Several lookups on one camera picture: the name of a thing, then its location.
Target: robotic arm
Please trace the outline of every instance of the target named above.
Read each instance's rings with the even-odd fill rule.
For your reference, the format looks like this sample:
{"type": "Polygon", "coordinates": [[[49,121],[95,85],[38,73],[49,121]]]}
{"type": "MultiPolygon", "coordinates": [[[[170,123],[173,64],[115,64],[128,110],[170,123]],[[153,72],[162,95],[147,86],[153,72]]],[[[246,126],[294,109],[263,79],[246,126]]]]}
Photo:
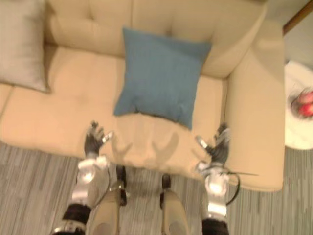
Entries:
{"type": "Polygon", "coordinates": [[[204,235],[228,235],[226,224],[226,206],[239,193],[240,179],[238,178],[237,192],[226,202],[229,174],[232,174],[224,164],[228,158],[230,129],[222,124],[215,136],[216,147],[209,146],[200,136],[196,137],[199,145],[211,155],[211,163],[201,161],[196,166],[196,172],[204,178],[205,193],[201,202],[202,232],[204,235]]]}
{"type": "Polygon", "coordinates": [[[86,159],[78,164],[77,183],[62,221],[51,235],[85,235],[86,224],[93,208],[106,194],[110,174],[106,156],[99,156],[100,148],[113,136],[104,135],[103,128],[92,122],[85,140],[86,159]]]}

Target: gray carpet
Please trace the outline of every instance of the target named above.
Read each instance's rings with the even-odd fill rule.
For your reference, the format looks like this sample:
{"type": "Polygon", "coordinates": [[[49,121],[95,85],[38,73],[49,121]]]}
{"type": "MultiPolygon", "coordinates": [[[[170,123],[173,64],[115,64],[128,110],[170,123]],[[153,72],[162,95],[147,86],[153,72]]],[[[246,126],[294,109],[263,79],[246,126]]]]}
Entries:
{"type": "MultiPolygon", "coordinates": [[[[49,234],[67,207],[77,162],[0,143],[0,235],[49,234]]],[[[120,234],[160,235],[156,231],[161,226],[161,174],[135,168],[128,168],[127,174],[130,197],[121,209],[120,234]]],[[[202,185],[174,176],[172,188],[185,206],[191,233],[200,235],[202,185]]],[[[231,235],[312,235],[313,150],[287,148],[283,190],[243,189],[227,216],[231,235]]]]}

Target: beige sofa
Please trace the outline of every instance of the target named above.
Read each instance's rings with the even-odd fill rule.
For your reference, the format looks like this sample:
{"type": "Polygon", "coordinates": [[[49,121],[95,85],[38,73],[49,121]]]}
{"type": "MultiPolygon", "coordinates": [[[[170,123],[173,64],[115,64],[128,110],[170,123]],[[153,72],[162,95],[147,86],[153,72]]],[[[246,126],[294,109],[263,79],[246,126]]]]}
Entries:
{"type": "Polygon", "coordinates": [[[231,127],[226,165],[255,190],[282,187],[284,54],[281,27],[265,21],[257,0],[48,0],[45,69],[50,94],[0,84],[0,140],[84,157],[91,120],[115,138],[112,162],[199,178],[210,160],[194,141],[211,144],[222,121],[231,127]],[[143,114],[113,116],[123,88],[122,27],[213,44],[198,83],[193,129],[143,114]]]}

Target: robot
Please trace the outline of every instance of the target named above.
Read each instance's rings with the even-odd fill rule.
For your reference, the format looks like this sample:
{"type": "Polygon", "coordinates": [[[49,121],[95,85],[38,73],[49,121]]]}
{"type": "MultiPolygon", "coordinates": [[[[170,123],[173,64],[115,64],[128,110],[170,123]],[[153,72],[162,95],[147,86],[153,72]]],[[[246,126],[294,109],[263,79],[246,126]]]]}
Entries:
{"type": "MultiPolygon", "coordinates": [[[[85,235],[86,224],[91,210],[95,210],[90,221],[89,235],[118,235],[119,209],[127,204],[125,167],[116,166],[117,182],[110,185],[109,162],[105,155],[100,156],[100,148],[113,136],[104,135],[103,128],[92,122],[86,135],[86,159],[78,164],[77,183],[71,195],[70,204],[60,224],[50,235],[85,235]]],[[[201,137],[196,141],[212,156],[210,164],[200,161],[195,171],[204,178],[204,194],[201,200],[201,220],[203,235],[228,235],[226,206],[238,195],[240,179],[230,172],[224,164],[228,157],[230,130],[222,124],[215,136],[216,146],[209,146],[201,137]],[[234,197],[226,202],[229,175],[238,178],[234,197]]],[[[185,210],[178,196],[171,190],[171,177],[162,176],[160,207],[163,213],[163,235],[190,235],[185,210]]]]}

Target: gray pillow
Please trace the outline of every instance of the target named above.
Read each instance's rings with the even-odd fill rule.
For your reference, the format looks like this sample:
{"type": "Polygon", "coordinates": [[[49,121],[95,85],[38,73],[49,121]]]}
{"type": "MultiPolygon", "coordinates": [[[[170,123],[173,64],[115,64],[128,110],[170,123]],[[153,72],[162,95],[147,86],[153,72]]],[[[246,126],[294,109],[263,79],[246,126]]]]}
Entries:
{"type": "Polygon", "coordinates": [[[0,82],[48,91],[45,0],[0,0],[0,82]]]}

